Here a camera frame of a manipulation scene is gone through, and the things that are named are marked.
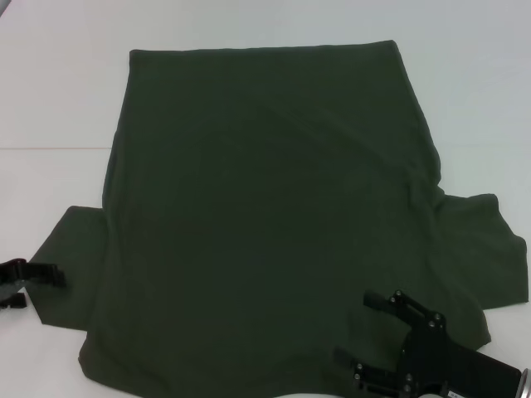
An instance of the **white table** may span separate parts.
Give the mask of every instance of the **white table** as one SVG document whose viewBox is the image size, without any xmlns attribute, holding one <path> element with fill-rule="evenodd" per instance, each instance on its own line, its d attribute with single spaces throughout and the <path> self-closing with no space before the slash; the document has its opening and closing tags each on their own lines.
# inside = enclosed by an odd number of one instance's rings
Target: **white table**
<svg viewBox="0 0 531 398">
<path fill-rule="evenodd" d="M 492 192 L 531 241 L 527 0 L 12 0 L 0 17 L 0 260 L 31 257 L 70 205 L 100 206 L 129 50 L 393 39 L 450 194 Z M 487 313 L 483 352 L 531 367 L 531 305 Z M 0 313 L 0 396 L 116 398 L 85 379 L 85 334 Z"/>
</svg>

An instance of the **shirt sleeve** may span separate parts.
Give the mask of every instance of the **shirt sleeve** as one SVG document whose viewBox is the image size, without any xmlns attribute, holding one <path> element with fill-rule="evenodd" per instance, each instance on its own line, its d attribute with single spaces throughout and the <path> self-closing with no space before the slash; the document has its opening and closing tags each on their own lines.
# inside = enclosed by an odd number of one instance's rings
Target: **shirt sleeve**
<svg viewBox="0 0 531 398">
<path fill-rule="evenodd" d="M 104 212 L 70 207 L 32 258 L 65 272 L 67 287 L 30 284 L 27 292 L 42 323 L 86 330 L 94 307 L 107 240 Z"/>
<path fill-rule="evenodd" d="M 495 195 L 446 196 L 436 218 L 449 272 L 483 309 L 528 302 L 525 240 L 504 221 Z"/>
</svg>

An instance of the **t-shirt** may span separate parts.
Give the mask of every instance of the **t-shirt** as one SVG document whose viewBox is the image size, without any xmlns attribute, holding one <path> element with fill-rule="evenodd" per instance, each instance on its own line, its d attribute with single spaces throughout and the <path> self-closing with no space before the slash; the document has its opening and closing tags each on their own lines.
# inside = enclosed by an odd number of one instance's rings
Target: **t-shirt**
<svg viewBox="0 0 531 398">
<path fill-rule="evenodd" d="M 440 178 L 393 41 L 132 51 L 103 210 L 61 221 L 35 260 L 71 288 L 32 299 L 86 328 L 89 378 L 139 396 L 350 396 L 334 348 L 393 369 L 408 330 L 367 289 L 445 314 L 470 348 L 482 309 L 528 300 L 496 198 Z"/>
</svg>

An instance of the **white surface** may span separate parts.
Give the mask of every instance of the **white surface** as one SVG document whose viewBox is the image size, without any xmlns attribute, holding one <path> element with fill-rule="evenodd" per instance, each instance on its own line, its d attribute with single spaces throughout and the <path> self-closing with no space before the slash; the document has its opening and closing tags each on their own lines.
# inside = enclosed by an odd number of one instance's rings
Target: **white surface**
<svg viewBox="0 0 531 398">
<path fill-rule="evenodd" d="M 31 257 L 70 205 L 99 206 L 133 48 L 397 42 L 448 193 L 498 195 L 531 242 L 527 0 L 13 0 L 0 17 L 0 260 Z M 484 352 L 531 367 L 531 306 L 489 311 Z M 84 333 L 0 313 L 0 396 L 127 396 L 86 380 Z"/>
</svg>

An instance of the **robotic arm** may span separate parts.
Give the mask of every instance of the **robotic arm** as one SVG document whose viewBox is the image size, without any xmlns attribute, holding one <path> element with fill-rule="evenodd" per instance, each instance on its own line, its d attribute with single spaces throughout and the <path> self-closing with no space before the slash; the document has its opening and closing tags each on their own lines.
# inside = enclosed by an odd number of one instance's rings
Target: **robotic arm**
<svg viewBox="0 0 531 398">
<path fill-rule="evenodd" d="M 353 388 L 380 396 L 417 398 L 530 398 L 531 373 L 462 347 L 446 334 L 446 319 L 398 290 L 389 299 L 365 293 L 363 304 L 407 323 L 396 371 L 369 366 L 341 348 L 335 360 L 353 374 Z"/>
<path fill-rule="evenodd" d="M 65 275 L 54 264 L 28 263 L 24 259 L 14 259 L 0 264 L 0 309 L 25 308 L 26 297 L 18 293 L 27 282 L 51 284 L 64 288 Z"/>
</svg>

